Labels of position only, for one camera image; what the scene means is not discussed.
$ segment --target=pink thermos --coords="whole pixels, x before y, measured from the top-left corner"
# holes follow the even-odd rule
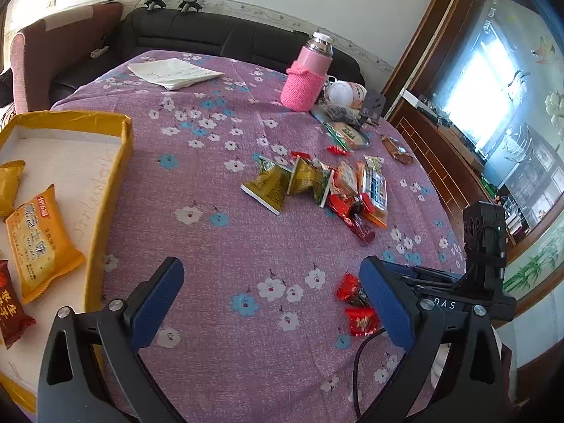
[[[315,32],[300,50],[298,59],[286,70],[288,77],[280,101],[294,111],[309,111],[315,105],[327,70],[333,60],[333,39]]]

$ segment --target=white container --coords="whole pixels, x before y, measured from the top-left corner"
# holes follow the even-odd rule
[[[349,83],[348,81],[335,81],[325,91],[325,98],[332,105],[355,110],[360,109],[365,97],[366,88],[362,84]]]

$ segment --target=books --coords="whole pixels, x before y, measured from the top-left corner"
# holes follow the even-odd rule
[[[221,72],[201,68],[180,59],[130,63],[128,68],[141,79],[163,86],[168,91],[175,91],[223,75]]]

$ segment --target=yellow snack package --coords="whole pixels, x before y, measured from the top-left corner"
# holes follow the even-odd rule
[[[24,203],[6,219],[8,238],[22,285],[22,302],[39,297],[61,275],[84,262],[71,243],[55,202],[55,186]]]
[[[13,213],[13,203],[16,201],[24,167],[24,161],[12,161],[0,165],[0,217],[7,217]]]

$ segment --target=brown sofa armrest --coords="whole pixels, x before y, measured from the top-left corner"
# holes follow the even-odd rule
[[[96,49],[119,23],[122,3],[96,3],[44,17],[12,41],[13,99],[18,114],[48,110],[53,78]]]

